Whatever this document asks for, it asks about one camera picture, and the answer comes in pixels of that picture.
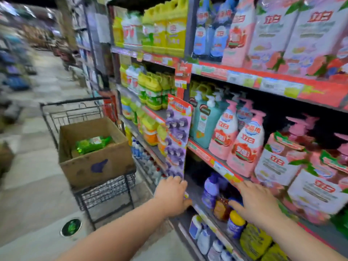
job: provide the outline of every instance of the person's left hand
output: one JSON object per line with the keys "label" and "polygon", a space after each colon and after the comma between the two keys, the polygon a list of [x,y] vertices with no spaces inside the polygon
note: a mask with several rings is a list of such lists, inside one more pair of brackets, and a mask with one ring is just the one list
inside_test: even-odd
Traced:
{"label": "person's left hand", "polygon": [[153,200],[159,203],[165,217],[174,217],[183,213],[192,205],[192,200],[185,199],[187,181],[179,176],[169,176],[159,182]]}

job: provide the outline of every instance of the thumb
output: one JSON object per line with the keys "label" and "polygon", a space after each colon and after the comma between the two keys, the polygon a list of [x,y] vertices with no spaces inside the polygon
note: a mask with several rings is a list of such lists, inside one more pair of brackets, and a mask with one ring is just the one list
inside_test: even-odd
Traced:
{"label": "thumb", "polygon": [[245,208],[239,202],[236,202],[235,200],[230,200],[228,202],[228,205],[231,206],[234,210],[237,211],[239,215],[243,217],[245,213]]}
{"label": "thumb", "polygon": [[186,210],[189,206],[192,206],[192,200],[191,199],[185,199],[183,203],[183,210]]}

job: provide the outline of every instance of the shopping cart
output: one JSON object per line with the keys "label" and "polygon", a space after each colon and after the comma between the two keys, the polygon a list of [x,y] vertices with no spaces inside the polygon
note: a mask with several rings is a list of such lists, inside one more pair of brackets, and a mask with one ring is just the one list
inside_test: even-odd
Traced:
{"label": "shopping cart", "polygon": [[[48,130],[53,138],[54,145],[58,150],[58,139],[60,126],[71,123],[78,123],[86,120],[109,117],[112,121],[117,121],[115,108],[108,97],[93,97],[76,100],[66,100],[56,103],[40,103],[42,117],[46,122]],[[134,209],[131,188],[135,186],[135,170],[125,175],[111,179],[104,183],[84,188],[83,190],[73,190],[72,193],[80,207],[85,211],[93,229],[95,224],[110,217],[111,215],[132,206]],[[90,209],[122,193],[128,192],[129,202],[121,205],[115,210],[92,219]]]}

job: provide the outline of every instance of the tile floor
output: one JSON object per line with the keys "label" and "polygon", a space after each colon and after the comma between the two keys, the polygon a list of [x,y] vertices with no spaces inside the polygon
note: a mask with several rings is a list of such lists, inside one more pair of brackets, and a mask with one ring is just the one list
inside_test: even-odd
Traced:
{"label": "tile floor", "polygon": [[[37,51],[35,65],[38,75],[31,76],[33,88],[14,92],[9,96],[24,106],[15,125],[0,134],[16,154],[12,167],[0,186],[0,260],[54,260],[72,247],[76,240],[86,237],[90,225],[79,210],[68,182],[57,162],[57,151],[41,117],[39,102],[57,102],[88,97],[85,89],[70,80],[58,57],[51,52]],[[62,107],[49,107],[62,111]],[[137,175],[131,191],[135,206],[151,198],[145,183]],[[107,213],[128,199],[127,194],[104,202],[90,210],[93,218]],[[114,214],[97,224],[97,228],[125,214],[131,208]],[[72,218],[82,220],[76,238],[59,234],[62,226]],[[149,238],[134,260],[187,260],[192,258],[165,222]]]}

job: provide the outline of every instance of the yellow cap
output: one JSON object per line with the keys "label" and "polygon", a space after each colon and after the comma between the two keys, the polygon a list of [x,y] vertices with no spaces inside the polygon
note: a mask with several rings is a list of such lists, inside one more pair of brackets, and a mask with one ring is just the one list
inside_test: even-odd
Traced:
{"label": "yellow cap", "polygon": [[231,211],[230,219],[237,226],[245,225],[245,220],[235,210]]}

